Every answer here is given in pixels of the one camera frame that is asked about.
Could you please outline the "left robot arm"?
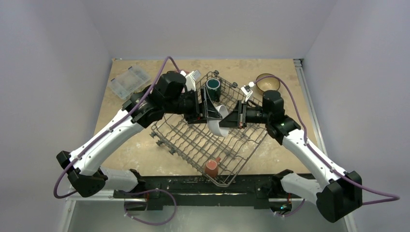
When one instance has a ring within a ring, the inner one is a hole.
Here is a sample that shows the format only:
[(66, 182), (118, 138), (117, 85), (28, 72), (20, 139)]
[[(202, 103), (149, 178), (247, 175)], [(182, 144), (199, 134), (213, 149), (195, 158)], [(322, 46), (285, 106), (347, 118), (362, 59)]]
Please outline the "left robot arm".
[(61, 151), (57, 160), (74, 191), (90, 197), (100, 190), (113, 189), (127, 192), (133, 198), (140, 197), (144, 184), (137, 171), (102, 167), (114, 151), (165, 114), (183, 115), (190, 124), (222, 120), (206, 88), (200, 92), (189, 90), (186, 81), (184, 75), (174, 71), (156, 77), (142, 92), (132, 94), (112, 121), (92, 139), (72, 152)]

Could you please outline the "dark green mug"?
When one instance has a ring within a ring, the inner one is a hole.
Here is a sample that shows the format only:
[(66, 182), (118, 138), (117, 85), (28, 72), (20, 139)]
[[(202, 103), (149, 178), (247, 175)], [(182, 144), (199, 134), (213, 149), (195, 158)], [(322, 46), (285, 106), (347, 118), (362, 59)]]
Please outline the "dark green mug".
[(216, 78), (210, 78), (207, 80), (205, 86), (210, 99), (214, 102), (219, 102), (221, 96), (221, 82)]

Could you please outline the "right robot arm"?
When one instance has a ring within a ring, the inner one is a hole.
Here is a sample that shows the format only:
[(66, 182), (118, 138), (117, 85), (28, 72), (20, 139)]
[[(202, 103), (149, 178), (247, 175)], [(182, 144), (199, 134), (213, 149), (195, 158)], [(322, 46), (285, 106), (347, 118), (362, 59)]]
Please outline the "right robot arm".
[(265, 92), (260, 106), (238, 101), (219, 126), (241, 129), (247, 123), (264, 124), (269, 136), (291, 151), (314, 177), (306, 179), (283, 171), (271, 184), (276, 196), (293, 193), (315, 204), (329, 222), (336, 222), (363, 205), (362, 189), (358, 187), (361, 176), (355, 171), (346, 172), (311, 144), (301, 126), (285, 114), (284, 100), (278, 91)]

